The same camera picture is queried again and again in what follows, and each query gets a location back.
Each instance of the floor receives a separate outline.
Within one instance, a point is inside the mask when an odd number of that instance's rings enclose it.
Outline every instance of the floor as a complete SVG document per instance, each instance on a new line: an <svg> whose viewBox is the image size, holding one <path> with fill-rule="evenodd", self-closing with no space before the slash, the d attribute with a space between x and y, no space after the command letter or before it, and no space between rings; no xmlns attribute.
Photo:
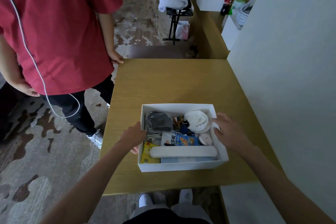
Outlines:
<svg viewBox="0 0 336 224"><path fill-rule="evenodd" d="M115 48L121 55L127 56L129 45L170 44L161 40L170 18L159 14L157 6L157 0L124 0L115 13ZM187 54L191 41L178 43ZM86 91L85 101L96 126L103 129L106 103L93 89ZM0 144L0 223L37 223L98 157L99 149L65 119L53 115L42 98L24 99L11 114L8 134ZM177 202L177 190L163 193L169 205ZM138 196L102 197L89 223L123 223ZM214 223L224 223L216 187L195 188L194 204L201 205Z"/></svg>

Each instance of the wooden table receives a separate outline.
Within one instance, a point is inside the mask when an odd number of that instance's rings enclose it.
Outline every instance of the wooden table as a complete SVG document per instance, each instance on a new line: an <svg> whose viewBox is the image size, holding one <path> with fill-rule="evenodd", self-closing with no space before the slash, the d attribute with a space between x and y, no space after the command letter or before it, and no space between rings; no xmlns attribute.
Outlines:
<svg viewBox="0 0 336 224"><path fill-rule="evenodd" d="M281 166L227 60L126 59L118 68L100 157L123 130L140 120L141 105L155 103L213 104L234 117L254 145ZM213 170L142 173L137 156L127 154L104 195L175 188L230 185L257 180L247 164L228 151L230 160Z"/></svg>

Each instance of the gray pants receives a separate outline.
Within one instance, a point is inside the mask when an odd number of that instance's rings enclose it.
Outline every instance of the gray pants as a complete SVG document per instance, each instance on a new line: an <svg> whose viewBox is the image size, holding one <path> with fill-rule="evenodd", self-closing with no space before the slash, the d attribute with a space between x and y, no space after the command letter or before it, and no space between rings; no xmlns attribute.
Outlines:
<svg viewBox="0 0 336 224"><path fill-rule="evenodd" d="M132 218L148 210L160 209L160 208L169 209L169 207L164 204L146 205L146 206L135 209L132 214ZM210 217L207 215L204 209L199 205L192 205L191 203L183 202L183 203L173 205L170 209L174 213L176 213L176 215L178 215L179 217L203 219L209 222L210 224L213 224Z"/></svg>

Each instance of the charging cable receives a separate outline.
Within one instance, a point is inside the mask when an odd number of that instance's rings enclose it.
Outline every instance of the charging cable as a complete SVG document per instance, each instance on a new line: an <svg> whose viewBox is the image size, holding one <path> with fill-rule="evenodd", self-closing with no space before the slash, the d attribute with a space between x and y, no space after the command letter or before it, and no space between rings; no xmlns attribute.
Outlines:
<svg viewBox="0 0 336 224"><path fill-rule="evenodd" d="M28 49L28 47L27 47L26 38L25 38L25 35L24 35L24 33L23 33L23 28L22 28L21 18L20 18L20 16L19 16L19 12L18 12L18 10L16 9L16 6L15 6L15 4L14 4L14 1L13 1L13 0L10 0L10 2L12 3L12 6L13 6L13 8L14 8L14 10L15 10L15 14L16 14L16 17L17 17L17 21L18 21L18 23L19 23L19 28L20 28L20 32L21 32L21 35L22 35L23 45L24 45L24 47L26 48L26 50L27 50L29 56L31 57L31 60L33 61L34 66L35 66L35 68L36 68L36 70L37 70L37 72L38 72L38 74L39 74L39 76L40 76L40 78L41 78L41 81L42 81L42 83L43 83L43 88L44 88L45 96L46 96L46 98L47 98L47 101L48 101L48 103L49 103L49 105L50 105L50 107L51 107L53 113L54 113L56 116L60 117L60 118L70 118L70 117L74 116L74 115L79 111L79 108L81 107L81 105L80 105L78 99L75 98L72 94L69 94L69 95L72 96L72 97L77 101L77 103L78 103L78 109L77 109L77 111L76 111L73 115L66 116L66 117L64 117L64 116L59 116L59 115L55 112L55 110L53 109L53 107L52 107L52 105L51 105L51 103L50 103L50 101L49 101L49 98L48 98L48 94L47 94L46 86L45 86L45 83L44 83L44 79L43 79L43 77L42 77L42 75L41 75L41 73L40 73L40 70L37 68L37 65L36 65L36 62L35 62L35 60L34 60L34 57L32 56L32 54L30 53L30 51L29 51L29 49Z"/></svg>

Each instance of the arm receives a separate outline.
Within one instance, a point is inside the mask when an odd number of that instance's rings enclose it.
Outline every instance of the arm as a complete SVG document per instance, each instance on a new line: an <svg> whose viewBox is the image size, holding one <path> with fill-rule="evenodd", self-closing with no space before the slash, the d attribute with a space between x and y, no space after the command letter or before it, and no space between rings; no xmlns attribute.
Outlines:
<svg viewBox="0 0 336 224"><path fill-rule="evenodd" d="M98 14L107 54L114 64L124 63L124 58L114 50L114 20L112 14Z"/></svg>
<svg viewBox="0 0 336 224"><path fill-rule="evenodd" d="M124 130L120 140L51 209L40 224L87 223L117 166L145 136L146 131L141 131L140 122Z"/></svg>
<svg viewBox="0 0 336 224"><path fill-rule="evenodd" d="M238 124L223 113L214 122L221 129L215 128L219 141L250 166L286 223L335 223L248 140Z"/></svg>
<svg viewBox="0 0 336 224"><path fill-rule="evenodd" d="M0 35L0 72L15 89L33 97L40 96L22 77L16 53L3 35Z"/></svg>

